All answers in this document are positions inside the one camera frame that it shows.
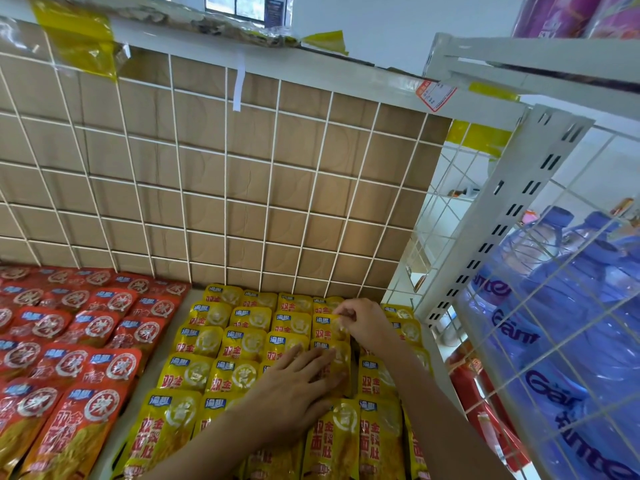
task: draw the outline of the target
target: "forearm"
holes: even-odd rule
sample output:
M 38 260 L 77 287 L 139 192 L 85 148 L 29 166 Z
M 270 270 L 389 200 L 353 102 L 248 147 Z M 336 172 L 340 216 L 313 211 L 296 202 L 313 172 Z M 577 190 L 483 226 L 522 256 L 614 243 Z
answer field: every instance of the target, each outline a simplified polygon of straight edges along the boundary
M 245 457 L 260 448 L 247 423 L 247 417 L 240 411 L 224 412 L 180 451 L 144 475 L 143 480 L 228 478 Z
M 383 357 L 434 480 L 513 477 L 403 342 Z

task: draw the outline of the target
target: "right hand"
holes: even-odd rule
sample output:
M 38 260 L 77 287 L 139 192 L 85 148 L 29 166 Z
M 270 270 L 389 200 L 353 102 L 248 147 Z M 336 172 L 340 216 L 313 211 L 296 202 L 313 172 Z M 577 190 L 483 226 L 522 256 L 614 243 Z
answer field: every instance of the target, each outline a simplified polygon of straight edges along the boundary
M 370 299 L 346 299 L 333 313 L 341 315 L 340 324 L 361 346 L 380 358 L 402 344 L 380 305 Z

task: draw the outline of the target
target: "purple product package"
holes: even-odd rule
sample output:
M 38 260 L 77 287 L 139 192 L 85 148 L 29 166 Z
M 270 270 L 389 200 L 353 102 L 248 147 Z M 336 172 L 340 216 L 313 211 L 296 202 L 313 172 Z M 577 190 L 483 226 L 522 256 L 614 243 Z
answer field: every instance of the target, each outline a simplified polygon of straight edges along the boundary
M 640 0 L 602 0 L 584 36 L 640 39 Z
M 524 0 L 516 38 L 579 37 L 601 0 Z

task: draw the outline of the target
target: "left hand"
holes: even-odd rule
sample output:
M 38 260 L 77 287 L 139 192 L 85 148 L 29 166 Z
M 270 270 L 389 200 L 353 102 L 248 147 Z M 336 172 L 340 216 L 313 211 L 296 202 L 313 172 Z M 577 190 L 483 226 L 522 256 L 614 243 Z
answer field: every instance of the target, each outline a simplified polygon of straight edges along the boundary
M 302 436 L 331 409 L 331 400 L 319 398 L 346 377 L 334 374 L 312 381 L 334 359 L 335 350 L 318 347 L 296 357 L 299 352 L 300 346 L 288 350 L 229 410 L 255 435 L 257 449 Z

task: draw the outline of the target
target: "hand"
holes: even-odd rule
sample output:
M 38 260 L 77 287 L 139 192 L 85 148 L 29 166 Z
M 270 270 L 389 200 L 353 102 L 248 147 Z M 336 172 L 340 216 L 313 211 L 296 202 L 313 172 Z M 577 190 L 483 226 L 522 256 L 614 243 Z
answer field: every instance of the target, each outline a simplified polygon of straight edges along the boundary
M 370 299 L 346 299 L 333 313 L 341 315 L 340 325 L 345 327 L 361 346 L 383 360 L 396 346 L 402 344 L 380 305 Z
M 258 448 L 274 442 L 298 439 L 331 409 L 332 402 L 320 399 L 338 386 L 344 374 L 313 381 L 335 357 L 335 350 L 314 348 L 299 354 L 300 346 L 288 350 L 230 409 L 258 441 Z

